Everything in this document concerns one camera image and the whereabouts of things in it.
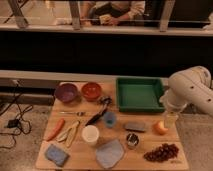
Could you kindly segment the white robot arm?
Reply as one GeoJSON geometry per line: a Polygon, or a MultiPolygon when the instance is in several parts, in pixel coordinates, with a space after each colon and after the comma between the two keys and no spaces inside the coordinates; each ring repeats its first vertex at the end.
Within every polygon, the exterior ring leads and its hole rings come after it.
{"type": "Polygon", "coordinates": [[[169,89],[160,97],[165,108],[164,127],[172,127],[188,104],[213,116],[211,73],[203,66],[195,66],[173,73],[168,79],[169,89]]]}

